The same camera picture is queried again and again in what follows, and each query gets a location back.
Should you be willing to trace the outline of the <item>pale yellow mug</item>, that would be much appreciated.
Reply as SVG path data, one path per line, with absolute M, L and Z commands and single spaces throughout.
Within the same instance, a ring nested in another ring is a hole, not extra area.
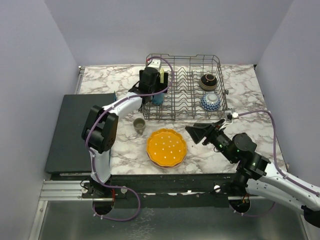
M 160 73 L 160 83 L 163 85 L 167 85 L 168 84 L 168 73 L 163 68 L 161 68 L 159 70 L 159 73 Z

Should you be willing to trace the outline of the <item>blue mug white inside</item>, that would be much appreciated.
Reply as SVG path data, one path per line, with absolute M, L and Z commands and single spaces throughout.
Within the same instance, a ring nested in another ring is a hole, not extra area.
M 157 106 L 162 105 L 164 103 L 164 98 L 165 98 L 164 93 L 155 94 L 151 100 L 151 103 Z

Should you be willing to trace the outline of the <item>orange polka dot plate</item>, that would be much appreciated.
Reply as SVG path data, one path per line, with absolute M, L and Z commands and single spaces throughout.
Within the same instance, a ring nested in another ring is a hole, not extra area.
M 146 141 L 146 153 L 161 166 L 174 166 L 186 157 L 187 152 L 183 136 L 173 129 L 156 130 Z

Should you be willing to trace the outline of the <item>orange blue patterned bowl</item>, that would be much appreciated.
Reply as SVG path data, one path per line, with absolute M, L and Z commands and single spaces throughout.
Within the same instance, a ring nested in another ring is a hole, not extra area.
M 221 106 L 220 97 L 215 93 L 206 93 L 200 101 L 201 107 L 208 111 L 214 112 L 217 111 Z

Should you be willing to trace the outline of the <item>grey wire dish rack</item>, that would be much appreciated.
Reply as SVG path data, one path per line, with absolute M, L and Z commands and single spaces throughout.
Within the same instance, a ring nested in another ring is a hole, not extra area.
M 146 120 L 200 120 L 220 119 L 228 109 L 220 59 L 214 54 L 197 54 L 193 56 L 151 53 L 146 58 L 162 57 L 174 70 L 174 82 L 164 94 L 161 105 L 147 103 L 141 112 Z M 202 108 L 201 99 L 207 94 L 200 87 L 201 77 L 212 74 L 217 79 L 216 88 L 212 91 L 220 100 L 219 108 L 208 111 Z

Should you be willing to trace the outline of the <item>small grey cup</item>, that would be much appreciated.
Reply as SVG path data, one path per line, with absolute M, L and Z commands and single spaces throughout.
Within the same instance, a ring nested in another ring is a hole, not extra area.
M 143 118 L 136 118 L 133 121 L 133 127 L 138 134 L 142 134 L 146 128 L 146 122 Z

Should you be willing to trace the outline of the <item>dark brown bowl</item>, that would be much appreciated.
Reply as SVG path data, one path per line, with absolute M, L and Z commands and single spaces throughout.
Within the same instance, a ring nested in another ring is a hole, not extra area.
M 208 92 L 214 91 L 217 87 L 217 84 L 217 78 L 210 73 L 203 75 L 199 80 L 200 88 Z

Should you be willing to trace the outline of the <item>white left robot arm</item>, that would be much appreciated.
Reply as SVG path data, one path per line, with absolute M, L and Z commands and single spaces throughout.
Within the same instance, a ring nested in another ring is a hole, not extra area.
M 90 154 L 91 178 L 96 182 L 93 191 L 107 197 L 111 185 L 110 150 L 115 143 L 119 120 L 139 110 L 155 96 L 166 93 L 172 85 L 169 74 L 162 68 L 145 67 L 139 71 L 139 81 L 125 97 L 103 107 L 94 105 L 87 116 L 81 137 Z

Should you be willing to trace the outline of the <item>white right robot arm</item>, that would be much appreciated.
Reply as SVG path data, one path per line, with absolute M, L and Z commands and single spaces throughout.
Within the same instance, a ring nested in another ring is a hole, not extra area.
M 229 138 L 222 123 L 195 123 L 185 130 L 195 144 L 212 144 L 230 163 L 237 164 L 230 191 L 236 196 L 248 193 L 287 206 L 319 227 L 320 188 L 282 171 L 275 161 L 257 153 L 257 145 L 245 132 Z

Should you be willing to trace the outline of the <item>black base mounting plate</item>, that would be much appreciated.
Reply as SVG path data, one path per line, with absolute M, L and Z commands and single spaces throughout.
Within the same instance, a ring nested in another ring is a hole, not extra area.
M 234 173 L 112 175 L 109 187 L 89 180 L 82 197 L 99 208 L 227 208 L 246 191 L 234 185 Z

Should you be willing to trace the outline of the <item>dark network switch box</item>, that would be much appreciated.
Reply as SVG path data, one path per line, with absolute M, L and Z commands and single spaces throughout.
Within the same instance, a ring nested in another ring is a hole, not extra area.
M 63 97 L 44 171 L 48 174 L 91 172 L 90 154 L 82 139 L 91 107 L 109 105 L 115 93 L 66 94 Z

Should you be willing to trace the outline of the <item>aluminium rail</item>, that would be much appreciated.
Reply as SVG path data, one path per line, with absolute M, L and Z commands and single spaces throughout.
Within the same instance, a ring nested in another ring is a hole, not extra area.
M 249 195 L 255 199 L 268 199 L 280 203 L 294 203 L 298 200 L 284 191 L 263 182 L 258 182 L 256 188 L 248 189 Z M 40 201 L 101 201 L 110 202 L 110 197 L 89 193 L 79 180 L 45 180 L 40 191 Z

